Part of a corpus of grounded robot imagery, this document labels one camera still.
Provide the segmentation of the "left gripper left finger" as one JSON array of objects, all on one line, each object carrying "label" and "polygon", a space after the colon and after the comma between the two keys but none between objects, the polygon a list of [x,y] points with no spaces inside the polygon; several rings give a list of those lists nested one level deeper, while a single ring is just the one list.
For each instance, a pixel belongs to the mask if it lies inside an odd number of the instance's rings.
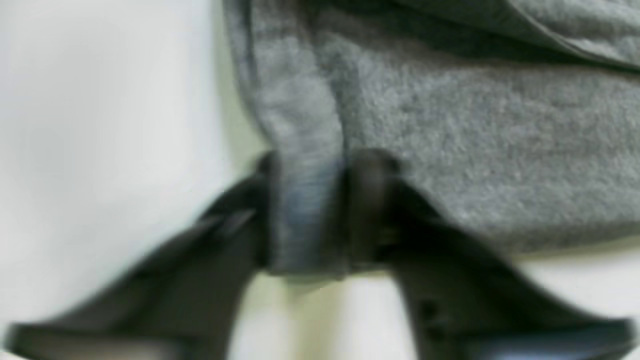
[{"label": "left gripper left finger", "polygon": [[192,226],[77,307],[12,325],[6,351],[25,360],[225,360],[268,257],[272,168],[265,153]]}]

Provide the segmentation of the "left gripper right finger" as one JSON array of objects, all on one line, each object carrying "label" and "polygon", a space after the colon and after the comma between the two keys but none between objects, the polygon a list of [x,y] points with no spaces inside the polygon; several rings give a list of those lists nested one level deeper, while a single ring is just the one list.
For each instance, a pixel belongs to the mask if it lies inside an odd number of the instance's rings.
[{"label": "left gripper right finger", "polygon": [[419,360],[622,360],[635,322],[585,311],[446,219],[391,153],[366,148],[346,175],[350,269],[398,285]]}]

